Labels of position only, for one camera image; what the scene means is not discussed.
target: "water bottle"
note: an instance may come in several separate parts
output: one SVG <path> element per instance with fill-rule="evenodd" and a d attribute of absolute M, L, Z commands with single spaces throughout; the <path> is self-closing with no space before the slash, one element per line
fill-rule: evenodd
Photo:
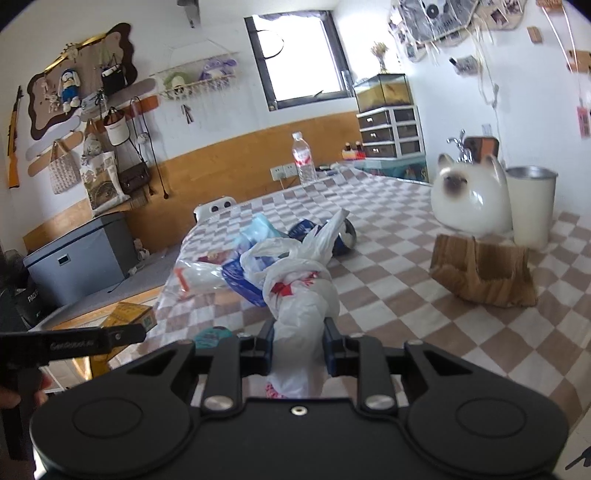
<path fill-rule="evenodd" d="M 295 132 L 293 137 L 294 145 L 291 147 L 291 152 L 295 159 L 297 172 L 300 175 L 300 183 L 306 185 L 317 179 L 314 161 L 312 160 L 312 153 L 310 151 L 310 146 L 302 138 L 301 132 Z"/>

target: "faucet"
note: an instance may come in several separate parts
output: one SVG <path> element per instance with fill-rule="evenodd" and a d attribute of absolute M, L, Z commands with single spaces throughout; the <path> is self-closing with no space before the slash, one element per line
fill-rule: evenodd
<path fill-rule="evenodd" d="M 466 131 L 463 129 L 460 132 L 460 138 L 448 138 L 447 143 L 455 143 L 458 150 L 460 151 L 460 156 L 457 159 L 459 163 L 474 163 L 474 159 L 472 157 L 472 152 L 469 148 L 464 147 L 464 137 L 466 136 Z"/>

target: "window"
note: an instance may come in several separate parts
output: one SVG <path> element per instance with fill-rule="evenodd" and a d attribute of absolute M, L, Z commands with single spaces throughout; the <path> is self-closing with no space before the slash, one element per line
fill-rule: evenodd
<path fill-rule="evenodd" d="M 269 110 L 350 96 L 349 67 L 330 12 L 245 21 Z"/>

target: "cat figurine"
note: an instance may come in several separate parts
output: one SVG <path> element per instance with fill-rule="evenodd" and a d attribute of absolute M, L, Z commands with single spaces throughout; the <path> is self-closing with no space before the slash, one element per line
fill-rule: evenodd
<path fill-rule="evenodd" d="M 476 236 L 512 229 L 507 180 L 494 156 L 464 163 L 442 154 L 437 168 L 431 208 L 439 222 Z"/>

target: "yellow box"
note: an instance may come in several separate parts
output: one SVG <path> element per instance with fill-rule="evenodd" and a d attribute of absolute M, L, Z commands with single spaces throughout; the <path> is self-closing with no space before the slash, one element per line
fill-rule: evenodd
<path fill-rule="evenodd" d="M 131 323 L 141 323 L 146 332 L 149 332 L 156 326 L 156 316 L 152 307 L 147 305 L 137 305 L 135 303 L 119 302 L 115 310 L 100 324 L 101 327 L 115 327 L 119 325 L 130 325 Z M 85 379 L 99 377 L 111 371 L 109 360 L 121 353 L 126 346 L 118 346 L 109 353 L 103 355 L 94 355 L 91 357 L 82 357 L 73 359 L 74 366 L 78 373 Z"/>

